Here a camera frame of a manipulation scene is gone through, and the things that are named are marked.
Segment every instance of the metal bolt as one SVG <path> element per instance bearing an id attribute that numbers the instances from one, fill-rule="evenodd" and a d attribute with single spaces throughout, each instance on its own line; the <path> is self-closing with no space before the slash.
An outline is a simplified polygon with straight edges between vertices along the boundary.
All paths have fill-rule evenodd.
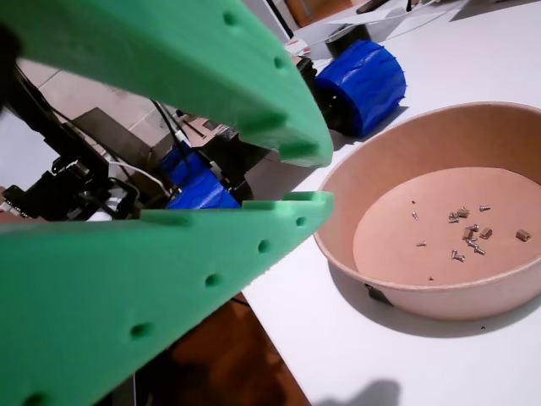
<path id="1" fill-rule="evenodd" d="M 475 244 L 471 239 L 467 239 L 466 244 L 467 244 L 468 247 L 473 247 L 474 249 L 479 248 L 479 246 L 477 244 Z"/>
<path id="2" fill-rule="evenodd" d="M 452 256 L 451 256 L 451 259 L 452 260 L 458 260 L 460 262 L 464 262 L 466 260 L 466 257 L 464 255 L 458 255 L 458 251 L 457 250 L 453 250 L 452 251 Z"/>

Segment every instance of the bowl rim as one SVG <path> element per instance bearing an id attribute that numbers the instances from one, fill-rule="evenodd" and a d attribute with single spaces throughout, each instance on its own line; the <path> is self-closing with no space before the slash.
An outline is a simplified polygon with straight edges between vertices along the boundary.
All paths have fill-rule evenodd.
<path id="1" fill-rule="evenodd" d="M 402 125 L 405 125 L 414 119 L 418 119 L 424 116 L 429 116 L 438 112 L 448 111 L 448 110 L 454 110 L 457 108 L 463 108 L 463 107 L 481 107 L 481 106 L 497 106 L 497 107 L 512 107 L 519 110 L 528 110 L 531 112 L 537 113 L 539 116 L 541 116 L 541 109 L 527 106 L 520 103 L 513 103 L 508 101 L 474 101 L 469 103 L 462 103 L 462 104 L 456 104 L 452 106 L 437 108 L 435 110 L 431 110 L 429 112 L 421 113 L 417 116 L 408 118 L 407 120 L 404 120 L 400 123 L 391 125 L 389 128 L 384 129 L 383 131 L 379 132 L 369 140 L 365 141 L 364 143 L 357 145 L 355 148 L 353 148 L 352 151 L 350 151 L 345 157 L 343 157 L 340 162 L 336 164 L 334 168 L 331 169 L 331 171 L 325 176 L 325 179 L 323 179 L 323 182 L 321 182 L 320 187 L 318 188 L 318 191 L 325 191 L 324 187 L 329 181 L 329 179 L 334 175 L 335 172 L 337 172 L 340 167 L 354 154 L 356 154 L 359 150 L 364 148 L 369 143 L 373 142 L 377 138 L 379 138 L 384 133 L 391 131 L 392 129 L 398 128 Z M 541 254 L 539 254 L 537 257 L 535 257 L 533 260 L 529 261 L 528 263 L 521 264 L 520 266 L 517 266 L 507 272 L 501 272 L 496 275 L 493 275 L 491 277 L 484 277 L 481 279 L 477 279 L 474 281 L 469 282 L 461 282 L 461 283 L 447 283 L 444 285 L 413 285 L 413 284 L 405 284 L 405 283 L 394 283 L 394 282 L 387 282 L 383 281 L 381 279 L 376 279 L 373 277 L 366 277 L 361 272 L 353 270 L 349 266 L 346 266 L 342 264 L 337 258 L 335 258 L 334 255 L 330 253 L 330 251 L 325 247 L 325 244 L 323 241 L 321 241 L 320 237 L 320 231 L 317 230 L 314 233 L 314 239 L 315 243 L 320 248 L 323 255 L 330 261 L 332 264 L 334 264 L 338 269 L 340 269 L 342 272 L 346 273 L 350 277 L 353 277 L 354 279 L 357 279 L 361 282 L 373 284 L 375 286 L 384 287 L 392 290 L 399 290 L 399 291 L 409 291 L 409 292 L 447 292 L 451 290 L 464 290 L 464 289 L 470 289 L 470 288 L 479 288 L 487 284 L 496 283 L 498 281 L 507 279 L 508 277 L 512 277 L 522 271 L 527 271 L 529 269 L 534 268 L 535 266 L 539 266 L 541 264 Z"/>

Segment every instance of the wooden floor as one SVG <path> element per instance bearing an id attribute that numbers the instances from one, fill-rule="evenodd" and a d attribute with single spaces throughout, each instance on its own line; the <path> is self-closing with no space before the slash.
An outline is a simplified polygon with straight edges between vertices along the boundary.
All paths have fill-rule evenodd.
<path id="1" fill-rule="evenodd" d="M 138 391 L 140 382 L 149 386 L 152 406 L 309 406 L 252 310 L 233 302 L 153 360 L 137 382 Z"/>

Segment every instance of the green plastic jaw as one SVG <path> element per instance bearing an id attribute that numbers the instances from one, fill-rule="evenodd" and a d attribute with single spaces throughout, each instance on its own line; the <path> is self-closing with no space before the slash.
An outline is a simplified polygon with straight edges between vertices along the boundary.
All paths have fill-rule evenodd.
<path id="1" fill-rule="evenodd" d="M 227 123 L 302 166 L 332 143 L 281 43 L 238 0 L 0 2 L 25 56 Z M 0 405 L 95 402 L 316 231 L 333 196 L 0 228 Z"/>
<path id="2" fill-rule="evenodd" d="M 327 192 L 285 199 L 4 228 L 0 404 L 98 400 L 293 250 L 333 207 Z M 43 403 L 26 403 L 34 398 Z"/>
<path id="3" fill-rule="evenodd" d="M 285 162 L 331 162 L 308 87 L 239 0 L 2 0 L 0 22 L 30 59 L 229 124 Z"/>

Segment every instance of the white tabletop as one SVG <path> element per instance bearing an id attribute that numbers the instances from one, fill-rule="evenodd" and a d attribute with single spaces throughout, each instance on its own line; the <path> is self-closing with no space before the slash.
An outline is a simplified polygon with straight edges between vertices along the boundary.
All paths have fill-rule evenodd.
<path id="1" fill-rule="evenodd" d="M 541 107 L 541 3 L 512 4 L 401 23 L 390 36 L 432 19 L 383 43 L 408 84 L 395 123 L 463 102 Z M 256 196 L 317 190 L 358 144 L 314 171 L 267 162 L 271 170 L 260 177 L 275 188 L 256 185 Z M 541 405 L 540 298 L 488 320 L 426 320 L 370 299 L 362 283 L 330 266 L 313 237 L 243 292 L 314 405 Z"/>

